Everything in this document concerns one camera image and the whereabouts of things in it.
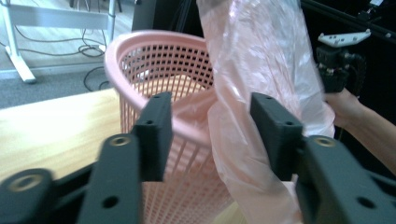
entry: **gray carpet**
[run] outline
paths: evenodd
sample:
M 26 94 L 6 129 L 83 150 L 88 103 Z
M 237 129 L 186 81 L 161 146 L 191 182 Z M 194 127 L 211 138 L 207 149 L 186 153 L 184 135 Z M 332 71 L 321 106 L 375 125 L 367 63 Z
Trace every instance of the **gray carpet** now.
M 108 83 L 103 83 L 106 81 L 103 68 L 89 74 L 85 87 L 84 77 L 88 72 L 35 76 L 35 84 L 26 84 L 18 77 L 0 79 L 0 109 L 89 92 L 87 87 L 91 91 L 99 91 L 99 86 L 102 90 L 110 88 Z

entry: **table surface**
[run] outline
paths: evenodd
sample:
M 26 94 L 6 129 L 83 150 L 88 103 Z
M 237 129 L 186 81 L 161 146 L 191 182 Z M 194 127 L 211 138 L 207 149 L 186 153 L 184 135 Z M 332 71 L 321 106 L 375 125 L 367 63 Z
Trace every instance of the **table surface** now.
M 114 90 L 97 91 L 0 110 L 0 182 L 31 168 L 54 178 L 93 161 L 102 142 L 120 133 Z

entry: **pink basket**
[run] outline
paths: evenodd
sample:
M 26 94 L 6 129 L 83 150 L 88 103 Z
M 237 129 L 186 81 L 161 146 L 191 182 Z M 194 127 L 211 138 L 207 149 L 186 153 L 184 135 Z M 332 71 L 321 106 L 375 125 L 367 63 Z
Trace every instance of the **pink basket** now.
M 121 35 L 106 50 L 105 69 L 120 94 L 121 130 L 128 133 L 151 95 L 173 102 L 212 87 L 202 38 L 165 31 Z M 213 162 L 210 138 L 173 117 L 174 140 L 164 183 L 144 184 L 146 223 L 210 223 L 232 201 Z

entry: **pink plastic bag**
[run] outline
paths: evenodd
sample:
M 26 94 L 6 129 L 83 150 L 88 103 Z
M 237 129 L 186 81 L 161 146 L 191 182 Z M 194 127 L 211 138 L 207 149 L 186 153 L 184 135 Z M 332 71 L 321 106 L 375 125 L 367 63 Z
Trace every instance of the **pink plastic bag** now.
M 198 0 L 217 101 L 208 127 L 219 176 L 248 223 L 294 223 L 294 191 L 272 173 L 248 113 L 254 91 L 276 98 L 304 134 L 333 136 L 298 0 Z

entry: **white bracket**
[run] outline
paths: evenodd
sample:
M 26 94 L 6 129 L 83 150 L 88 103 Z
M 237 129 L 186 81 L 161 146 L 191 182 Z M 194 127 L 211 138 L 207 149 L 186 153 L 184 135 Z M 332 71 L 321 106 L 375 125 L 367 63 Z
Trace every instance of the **white bracket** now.
M 340 35 L 321 34 L 318 38 L 318 41 L 333 48 L 341 48 L 341 47 L 359 44 L 361 41 L 367 39 L 370 35 L 371 35 L 370 30 L 361 33 L 340 34 Z
M 27 83 L 35 82 L 35 77 L 18 51 L 14 25 L 107 30 L 106 43 L 109 44 L 113 39 L 115 0 L 110 0 L 108 14 L 11 5 L 8 0 L 0 2 L 7 28 L 7 54 L 22 80 Z

